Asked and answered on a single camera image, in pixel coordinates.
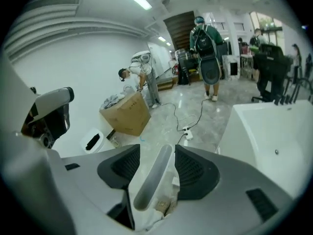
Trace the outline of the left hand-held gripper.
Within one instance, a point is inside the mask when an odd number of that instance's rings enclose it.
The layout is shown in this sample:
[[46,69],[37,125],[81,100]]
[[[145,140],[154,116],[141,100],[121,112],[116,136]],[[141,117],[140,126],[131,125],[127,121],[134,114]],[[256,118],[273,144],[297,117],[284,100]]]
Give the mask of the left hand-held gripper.
[[6,55],[0,55],[0,131],[17,131],[52,148],[70,127],[71,87],[39,94],[14,71]]

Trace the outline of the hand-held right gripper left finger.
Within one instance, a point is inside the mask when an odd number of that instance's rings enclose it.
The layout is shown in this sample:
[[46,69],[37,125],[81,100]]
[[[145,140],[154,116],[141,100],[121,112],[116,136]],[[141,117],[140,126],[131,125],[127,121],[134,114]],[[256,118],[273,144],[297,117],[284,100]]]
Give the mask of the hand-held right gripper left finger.
[[128,186],[140,165],[140,146],[61,158],[47,153],[53,179],[75,235],[134,235]]

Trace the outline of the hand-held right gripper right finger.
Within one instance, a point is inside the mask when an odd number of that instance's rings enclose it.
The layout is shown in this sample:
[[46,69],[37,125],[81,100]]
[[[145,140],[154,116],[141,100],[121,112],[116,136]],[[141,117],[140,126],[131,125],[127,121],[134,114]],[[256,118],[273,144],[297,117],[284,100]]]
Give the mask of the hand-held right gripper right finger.
[[156,235],[262,234],[292,203],[276,183],[245,162],[181,145],[175,155],[178,205]]

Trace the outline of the white lidded bin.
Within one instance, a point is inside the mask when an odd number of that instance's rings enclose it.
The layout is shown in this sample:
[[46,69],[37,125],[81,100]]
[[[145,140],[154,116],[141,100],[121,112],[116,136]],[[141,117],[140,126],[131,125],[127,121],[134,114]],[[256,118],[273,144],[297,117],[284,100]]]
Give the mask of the white lidded bin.
[[106,150],[114,149],[113,144],[96,129],[90,129],[80,140],[80,146],[86,154],[94,154]]

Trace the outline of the brown cardboard box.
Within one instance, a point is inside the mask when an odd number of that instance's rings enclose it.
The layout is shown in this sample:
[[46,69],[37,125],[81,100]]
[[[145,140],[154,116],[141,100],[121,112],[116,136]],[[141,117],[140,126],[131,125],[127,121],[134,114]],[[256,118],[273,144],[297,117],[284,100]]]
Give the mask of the brown cardboard box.
[[139,137],[149,122],[151,115],[140,92],[125,96],[100,114],[119,133]]

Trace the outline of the white bathtub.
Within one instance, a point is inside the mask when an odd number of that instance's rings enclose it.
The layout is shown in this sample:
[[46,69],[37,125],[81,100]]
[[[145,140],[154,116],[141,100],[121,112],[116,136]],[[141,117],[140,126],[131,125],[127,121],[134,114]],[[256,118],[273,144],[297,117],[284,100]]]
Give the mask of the white bathtub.
[[252,165],[297,198],[313,174],[313,105],[234,105],[216,153]]

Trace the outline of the white power strip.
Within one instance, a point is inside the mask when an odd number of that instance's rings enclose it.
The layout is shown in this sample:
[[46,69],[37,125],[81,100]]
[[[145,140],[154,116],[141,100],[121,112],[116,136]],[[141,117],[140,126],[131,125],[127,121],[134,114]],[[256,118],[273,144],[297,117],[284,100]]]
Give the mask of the white power strip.
[[191,128],[189,126],[183,127],[185,138],[189,141],[193,139],[193,134],[191,132]]

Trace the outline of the brown wooden platform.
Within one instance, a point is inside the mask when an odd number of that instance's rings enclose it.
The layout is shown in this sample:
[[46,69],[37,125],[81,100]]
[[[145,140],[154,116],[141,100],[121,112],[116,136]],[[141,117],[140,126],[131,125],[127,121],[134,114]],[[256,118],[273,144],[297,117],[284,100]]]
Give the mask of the brown wooden platform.
[[158,91],[171,90],[178,82],[176,77],[162,79],[157,82]]

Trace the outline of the white leaning panel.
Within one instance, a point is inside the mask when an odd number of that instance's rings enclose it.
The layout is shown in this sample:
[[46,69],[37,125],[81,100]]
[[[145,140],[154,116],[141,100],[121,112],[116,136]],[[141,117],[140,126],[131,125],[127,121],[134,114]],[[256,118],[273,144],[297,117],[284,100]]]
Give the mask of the white leaning panel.
[[153,59],[153,66],[156,70],[156,76],[161,76],[170,68],[170,52],[166,47],[159,46],[155,43],[148,42],[147,45]]

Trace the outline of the black storage rack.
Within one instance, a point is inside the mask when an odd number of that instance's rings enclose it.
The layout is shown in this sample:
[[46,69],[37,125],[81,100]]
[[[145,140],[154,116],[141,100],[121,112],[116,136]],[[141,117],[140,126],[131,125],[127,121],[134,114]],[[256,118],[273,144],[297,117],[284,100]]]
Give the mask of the black storage rack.
[[183,76],[186,77],[188,85],[190,85],[190,73],[197,71],[196,59],[185,49],[178,49],[176,54]]

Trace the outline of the white cabinet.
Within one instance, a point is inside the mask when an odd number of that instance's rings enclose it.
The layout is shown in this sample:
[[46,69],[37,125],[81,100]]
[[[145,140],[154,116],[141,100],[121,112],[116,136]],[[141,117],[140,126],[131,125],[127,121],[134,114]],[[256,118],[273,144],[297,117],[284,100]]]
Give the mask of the white cabinet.
[[240,78],[240,57],[236,55],[223,55],[223,69],[225,79],[228,81]]

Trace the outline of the brown wooden staircase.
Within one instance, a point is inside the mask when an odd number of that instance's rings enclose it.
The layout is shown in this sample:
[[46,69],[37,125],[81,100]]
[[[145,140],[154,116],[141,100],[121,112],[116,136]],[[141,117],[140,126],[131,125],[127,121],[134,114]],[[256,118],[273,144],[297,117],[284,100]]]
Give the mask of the brown wooden staircase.
[[175,50],[190,49],[190,32],[194,28],[194,12],[185,12],[164,20]]

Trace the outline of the black office chair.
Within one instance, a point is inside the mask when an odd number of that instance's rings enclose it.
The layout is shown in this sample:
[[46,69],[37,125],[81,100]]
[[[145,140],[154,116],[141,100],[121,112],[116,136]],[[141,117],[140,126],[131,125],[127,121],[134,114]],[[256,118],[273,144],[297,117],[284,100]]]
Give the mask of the black office chair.
[[291,69],[293,60],[283,54],[279,46],[260,44],[253,56],[253,68],[259,71],[257,89],[259,97],[252,102],[274,102],[278,104],[284,93],[284,81]]

